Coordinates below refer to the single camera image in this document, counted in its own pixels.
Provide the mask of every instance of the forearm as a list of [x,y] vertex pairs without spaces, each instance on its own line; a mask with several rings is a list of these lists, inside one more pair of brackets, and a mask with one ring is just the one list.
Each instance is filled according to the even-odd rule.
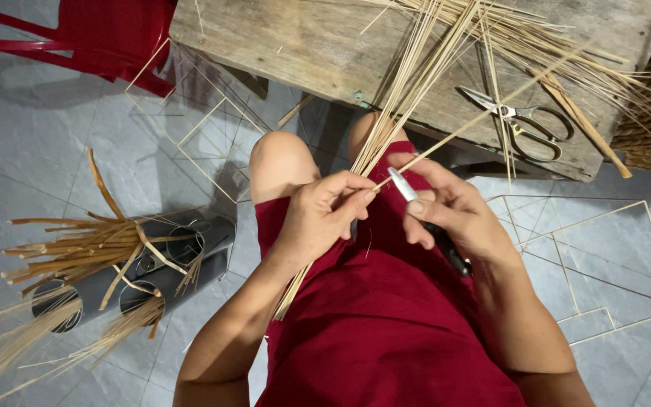
[[559,326],[539,301],[520,258],[475,270],[484,336],[502,369],[526,373],[576,371]]
[[281,257],[266,257],[197,333],[180,369],[175,405],[186,387],[247,379],[273,309],[295,274],[290,267]]

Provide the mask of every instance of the wood grain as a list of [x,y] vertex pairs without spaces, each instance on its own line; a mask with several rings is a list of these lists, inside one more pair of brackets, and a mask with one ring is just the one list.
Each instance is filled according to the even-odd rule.
[[[201,21],[195,1],[199,1]],[[503,3],[544,15],[551,23],[574,25],[566,35],[577,41],[595,38],[593,47],[630,61],[624,65],[608,62],[617,69],[643,66],[651,53],[650,0]],[[358,0],[181,0],[170,36],[217,62],[316,96],[359,106],[380,106],[385,102],[388,81],[395,74],[395,55],[411,23],[409,14],[390,9],[360,35],[382,10],[382,6]],[[439,26],[434,32],[440,35],[446,31],[447,27]],[[455,87],[484,90],[484,62],[476,47],[464,52],[462,62],[429,91],[411,120],[447,135],[478,115],[480,108],[469,103]],[[495,64],[502,94],[529,79],[526,72],[499,57]],[[616,110],[571,83],[563,84],[609,142],[619,119]],[[538,85],[511,102],[511,106],[519,107],[535,104],[559,109]],[[475,125],[462,139],[489,149],[500,148],[501,144],[491,118]],[[540,145],[530,141],[520,140],[520,145],[528,153],[543,153]],[[562,159],[539,166],[574,180],[593,180],[602,155],[587,137],[577,131],[562,147]]]

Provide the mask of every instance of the red clothing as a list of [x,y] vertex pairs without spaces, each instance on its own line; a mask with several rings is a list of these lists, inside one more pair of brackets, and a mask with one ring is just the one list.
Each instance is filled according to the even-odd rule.
[[[388,176],[392,143],[369,178]],[[414,189],[429,188],[403,173]],[[280,232],[290,198],[255,206],[260,253]],[[389,183],[358,222],[304,278],[267,338],[267,386],[257,405],[524,405],[519,388],[489,359],[478,333],[470,278],[438,250],[406,242],[406,201]]]

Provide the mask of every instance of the scissors handle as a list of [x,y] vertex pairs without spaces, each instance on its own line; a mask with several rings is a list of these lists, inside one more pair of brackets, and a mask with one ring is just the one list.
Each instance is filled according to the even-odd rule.
[[[529,123],[530,125],[536,127],[540,132],[544,133],[549,140],[554,140],[557,143],[564,143],[565,141],[568,141],[572,139],[574,136],[574,126],[572,126],[572,122],[569,121],[569,119],[566,118],[561,112],[559,112],[556,109],[552,109],[551,107],[548,106],[533,106],[533,107],[526,107],[523,109],[514,109],[516,110],[516,118],[524,120],[525,122]],[[556,135],[553,131],[549,130],[549,127],[543,125],[542,123],[539,122],[536,118],[534,118],[534,112],[536,111],[541,111],[541,112],[547,112],[552,116],[555,116],[557,119],[559,119],[562,124],[564,124],[564,127],[566,128],[566,137],[561,138]]]
[[[529,132],[528,130],[525,130],[516,120],[509,120],[509,133],[511,133],[511,146],[514,147],[522,156],[527,157],[528,159],[536,162],[555,162],[556,160],[561,158],[561,147],[554,143],[551,140],[548,140],[546,138],[540,137],[536,134],[533,134]],[[536,141],[537,143],[544,145],[548,148],[551,148],[552,151],[554,151],[554,157],[551,159],[543,159],[539,157],[535,157],[524,150],[521,149],[519,146],[519,143],[517,142],[517,135],[523,135],[526,137],[531,138],[533,141]]]

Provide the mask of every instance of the knee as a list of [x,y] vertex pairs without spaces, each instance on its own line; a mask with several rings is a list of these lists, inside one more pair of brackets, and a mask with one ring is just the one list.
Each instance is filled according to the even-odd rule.
[[310,155],[308,146],[297,135],[284,131],[271,131],[255,142],[250,153],[249,166],[256,166],[266,160],[299,156],[303,152]]

